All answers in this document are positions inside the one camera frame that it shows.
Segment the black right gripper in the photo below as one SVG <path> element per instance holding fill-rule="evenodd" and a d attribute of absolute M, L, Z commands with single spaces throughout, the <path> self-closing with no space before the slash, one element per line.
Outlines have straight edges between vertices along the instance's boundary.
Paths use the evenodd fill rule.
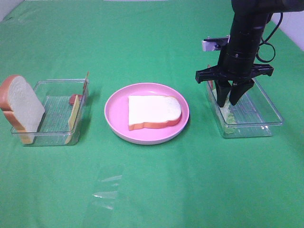
<path fill-rule="evenodd" d="M 217 65 L 196 72 L 197 83 L 216 80 L 217 104 L 223 107 L 230 92 L 229 101 L 236 105 L 239 99 L 251 89 L 255 82 L 252 78 L 259 75 L 271 76 L 274 68 L 266 64 L 255 64 L 261 37 L 230 36 L 229 42 L 222 47 Z"/>

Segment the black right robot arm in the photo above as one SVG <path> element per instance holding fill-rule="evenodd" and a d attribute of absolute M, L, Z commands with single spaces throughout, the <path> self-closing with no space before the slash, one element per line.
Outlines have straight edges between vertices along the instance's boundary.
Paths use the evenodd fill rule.
<path fill-rule="evenodd" d="M 273 67 L 266 61 L 254 63 L 262 35 L 273 13 L 302 11 L 302 0 L 233 0 L 235 13 L 230 35 L 226 38 L 203 40 L 204 51 L 220 50 L 216 66 L 196 72 L 196 81 L 213 80 L 216 85 L 217 103 L 223 107 L 226 100 L 235 105 L 254 85 L 259 75 L 271 76 Z"/>

